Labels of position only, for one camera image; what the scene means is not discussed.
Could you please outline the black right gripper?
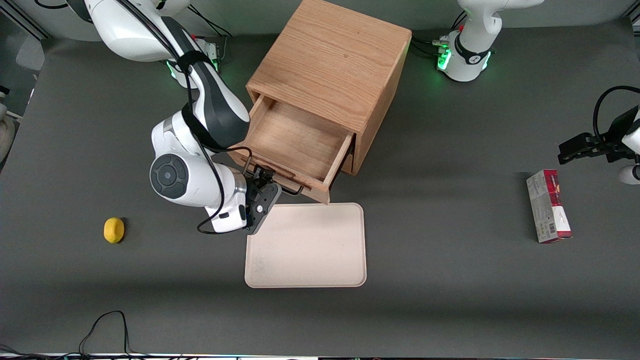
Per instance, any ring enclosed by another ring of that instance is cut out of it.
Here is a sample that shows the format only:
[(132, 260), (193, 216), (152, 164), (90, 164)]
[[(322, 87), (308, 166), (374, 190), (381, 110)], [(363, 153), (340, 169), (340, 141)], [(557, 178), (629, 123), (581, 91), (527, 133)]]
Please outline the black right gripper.
[(272, 203), (275, 199), (275, 171), (254, 166), (253, 172), (244, 174), (247, 183), (247, 201), (250, 203)]

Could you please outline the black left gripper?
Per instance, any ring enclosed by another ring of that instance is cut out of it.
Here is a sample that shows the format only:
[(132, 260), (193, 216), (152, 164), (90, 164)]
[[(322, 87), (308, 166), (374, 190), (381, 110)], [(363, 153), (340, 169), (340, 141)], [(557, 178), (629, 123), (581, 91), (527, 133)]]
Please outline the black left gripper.
[(605, 133), (606, 145), (593, 134), (580, 133), (558, 146), (561, 166), (580, 159), (606, 155), (608, 163), (624, 159), (624, 154), (640, 153), (640, 110), (636, 105), (611, 123)]

